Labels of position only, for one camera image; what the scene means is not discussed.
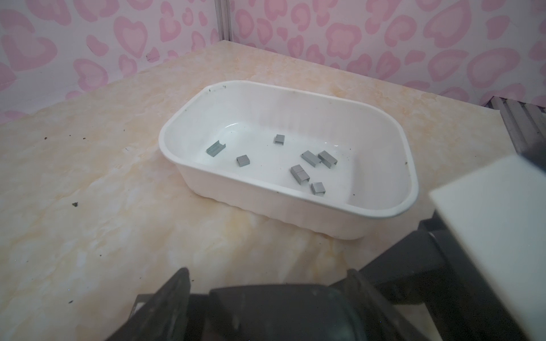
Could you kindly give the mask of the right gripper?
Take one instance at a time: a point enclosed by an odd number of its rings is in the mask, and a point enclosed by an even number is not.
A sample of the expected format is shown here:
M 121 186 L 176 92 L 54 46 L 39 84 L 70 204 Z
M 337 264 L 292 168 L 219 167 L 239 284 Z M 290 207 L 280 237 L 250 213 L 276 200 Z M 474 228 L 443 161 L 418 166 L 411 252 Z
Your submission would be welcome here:
M 425 305 L 443 340 L 526 340 L 439 213 L 358 272 L 395 309 Z M 332 288 L 346 296 L 346 278 Z

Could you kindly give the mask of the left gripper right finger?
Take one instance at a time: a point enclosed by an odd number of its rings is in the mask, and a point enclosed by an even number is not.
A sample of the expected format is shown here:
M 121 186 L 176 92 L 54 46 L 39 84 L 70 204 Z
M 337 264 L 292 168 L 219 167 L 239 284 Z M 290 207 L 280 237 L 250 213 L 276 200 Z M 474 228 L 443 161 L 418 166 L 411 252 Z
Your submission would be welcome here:
M 346 296 L 363 320 L 368 340 L 428 340 L 355 269 L 347 271 Z

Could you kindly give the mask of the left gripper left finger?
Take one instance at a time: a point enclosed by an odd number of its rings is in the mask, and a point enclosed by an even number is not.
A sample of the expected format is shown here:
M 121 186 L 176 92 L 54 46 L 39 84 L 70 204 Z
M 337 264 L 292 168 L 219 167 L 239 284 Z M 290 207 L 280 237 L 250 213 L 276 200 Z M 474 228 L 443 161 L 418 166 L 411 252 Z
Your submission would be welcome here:
M 183 340 L 191 281 L 179 269 L 109 340 Z

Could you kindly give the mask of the black stapler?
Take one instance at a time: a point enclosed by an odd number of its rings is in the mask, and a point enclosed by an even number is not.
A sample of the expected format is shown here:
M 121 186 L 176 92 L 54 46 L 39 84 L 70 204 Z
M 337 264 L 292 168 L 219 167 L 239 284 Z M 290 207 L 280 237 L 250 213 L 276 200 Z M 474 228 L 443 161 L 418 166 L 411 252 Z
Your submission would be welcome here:
M 183 340 L 366 340 L 344 295 L 320 285 L 217 288 L 190 294 Z

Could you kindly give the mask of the grey staple strip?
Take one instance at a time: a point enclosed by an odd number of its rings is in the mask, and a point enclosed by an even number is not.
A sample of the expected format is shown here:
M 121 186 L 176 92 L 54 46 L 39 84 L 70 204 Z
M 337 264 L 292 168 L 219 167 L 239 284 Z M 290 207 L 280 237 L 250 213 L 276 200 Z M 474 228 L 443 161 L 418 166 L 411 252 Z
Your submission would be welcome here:
M 226 148 L 226 144 L 222 144 L 219 140 L 206 149 L 207 155 L 216 157 Z
M 314 168 L 321 163 L 321 159 L 310 151 L 305 151 L 301 157 Z
M 334 158 L 327 151 L 322 151 L 322 152 L 318 153 L 317 156 L 321 160 L 321 163 L 323 163 L 329 169 L 331 169 L 333 166 L 335 166 L 338 163 L 338 160 L 336 158 Z
M 301 165 L 292 166 L 290 168 L 290 173 L 300 185 L 310 180 L 310 176 Z

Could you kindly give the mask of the white plastic tray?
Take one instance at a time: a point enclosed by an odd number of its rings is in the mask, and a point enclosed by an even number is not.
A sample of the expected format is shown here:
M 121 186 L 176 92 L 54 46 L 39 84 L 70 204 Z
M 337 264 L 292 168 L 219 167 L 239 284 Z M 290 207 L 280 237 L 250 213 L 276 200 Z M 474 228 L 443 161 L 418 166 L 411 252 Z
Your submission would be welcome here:
M 341 240 L 419 193 L 405 132 L 386 112 L 258 82 L 207 86 L 166 122 L 159 147 L 200 196 Z

